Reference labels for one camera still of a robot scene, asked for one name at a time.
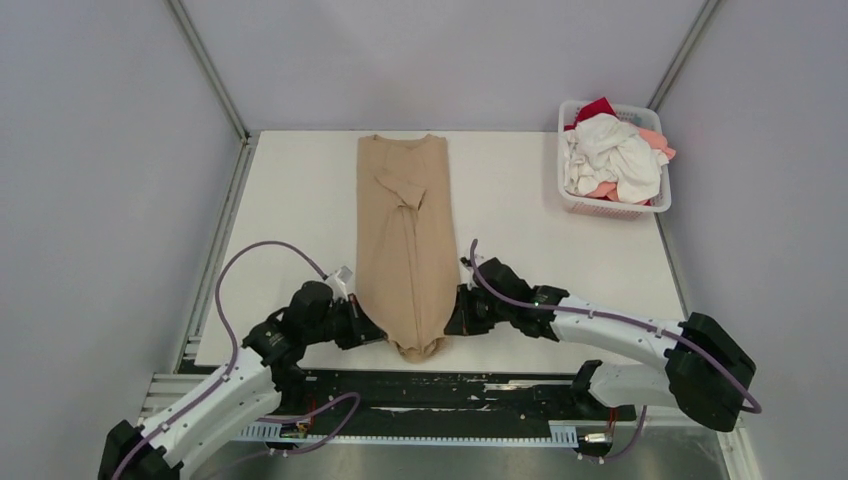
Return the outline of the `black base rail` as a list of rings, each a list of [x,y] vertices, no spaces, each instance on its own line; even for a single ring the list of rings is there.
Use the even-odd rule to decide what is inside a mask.
[[[634,407],[616,410],[571,389],[570,374],[457,373],[308,369],[303,383],[283,396],[277,416],[306,414],[344,393],[344,400],[313,421],[311,433],[336,426],[354,434],[541,434],[552,421],[605,428],[636,419]]]

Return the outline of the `beige t-shirt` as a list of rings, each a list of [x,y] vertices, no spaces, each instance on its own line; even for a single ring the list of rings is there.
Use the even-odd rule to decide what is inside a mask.
[[[446,345],[460,283],[448,142],[361,137],[356,167],[356,291],[399,355]]]

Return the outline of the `white plastic laundry basket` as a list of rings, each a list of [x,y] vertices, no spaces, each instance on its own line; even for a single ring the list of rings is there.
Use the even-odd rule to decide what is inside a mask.
[[[667,211],[675,155],[653,110],[604,97],[559,107],[557,186],[571,212],[634,219]]]

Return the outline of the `red t-shirt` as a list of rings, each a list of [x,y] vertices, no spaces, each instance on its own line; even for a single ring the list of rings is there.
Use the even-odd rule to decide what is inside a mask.
[[[583,107],[581,107],[577,111],[572,123],[565,125],[563,127],[563,130],[564,131],[574,130],[575,127],[580,122],[591,119],[591,118],[598,116],[598,115],[601,115],[601,114],[611,115],[613,117],[617,116],[616,111],[614,110],[614,108],[612,107],[612,105],[610,104],[610,102],[608,101],[608,99],[606,97],[598,98],[598,99],[584,105]]]

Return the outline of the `left aluminium frame post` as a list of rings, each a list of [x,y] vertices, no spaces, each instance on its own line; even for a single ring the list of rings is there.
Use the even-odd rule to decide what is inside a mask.
[[[229,125],[242,144],[247,144],[250,139],[249,129],[246,127],[242,116],[232,100],[218,69],[197,30],[188,8],[183,1],[165,0],[165,5],[174,17],[177,27],[188,44],[192,56],[196,60],[201,73],[208,86],[211,88],[220,108],[222,109]]]

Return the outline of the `right aluminium frame post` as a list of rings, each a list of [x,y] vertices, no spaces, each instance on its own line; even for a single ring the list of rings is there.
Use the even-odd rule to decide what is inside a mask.
[[[706,35],[715,16],[723,6],[722,0],[705,0],[701,3],[692,24],[672,57],[665,73],[652,94],[647,108],[658,111],[665,103],[678,77],[686,67],[699,42]]]

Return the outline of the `aluminium frame post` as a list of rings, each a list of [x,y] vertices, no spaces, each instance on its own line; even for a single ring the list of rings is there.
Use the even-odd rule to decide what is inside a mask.
[[[692,24],[672,57],[665,73],[652,94],[647,108],[658,111],[665,103],[678,77],[686,67],[699,42],[706,35],[715,16],[723,6],[722,0],[705,0],[701,3]]]
[[[246,127],[242,116],[232,100],[218,69],[197,30],[188,8],[183,1],[165,0],[165,5],[174,17],[177,27],[188,44],[192,56],[196,60],[201,73],[208,86],[211,88],[220,108],[222,109],[229,125],[242,144],[247,144],[250,139],[249,129]]]

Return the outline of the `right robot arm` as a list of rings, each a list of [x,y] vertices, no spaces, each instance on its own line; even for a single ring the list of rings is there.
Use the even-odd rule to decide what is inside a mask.
[[[565,289],[530,286],[496,258],[465,257],[461,263],[471,280],[457,289],[446,335],[485,335],[507,323],[530,338],[588,345],[630,359],[628,365],[603,360],[581,365],[570,393],[584,417],[608,407],[676,407],[706,428],[730,432],[741,413],[762,411],[749,391],[755,362],[709,315],[628,316]]]

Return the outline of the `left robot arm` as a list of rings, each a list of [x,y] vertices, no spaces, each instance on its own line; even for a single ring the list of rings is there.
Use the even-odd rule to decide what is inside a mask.
[[[308,281],[288,306],[272,312],[244,337],[235,355],[199,385],[139,426],[122,421],[107,434],[100,479],[185,479],[246,426],[275,411],[309,406],[307,347],[332,342],[346,350],[381,341],[384,332],[355,295]]]

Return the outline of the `pink t-shirt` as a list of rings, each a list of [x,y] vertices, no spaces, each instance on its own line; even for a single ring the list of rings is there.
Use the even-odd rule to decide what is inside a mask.
[[[635,131],[622,140],[614,138],[615,144],[596,156],[604,164],[583,181],[592,189],[582,196],[646,205],[660,192],[661,170],[676,150],[659,133],[640,127]]]

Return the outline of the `white crumpled t-shirt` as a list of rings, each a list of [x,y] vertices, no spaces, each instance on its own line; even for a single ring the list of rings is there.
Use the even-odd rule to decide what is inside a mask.
[[[575,196],[645,205],[676,155],[660,133],[602,113],[564,131],[563,186]]]

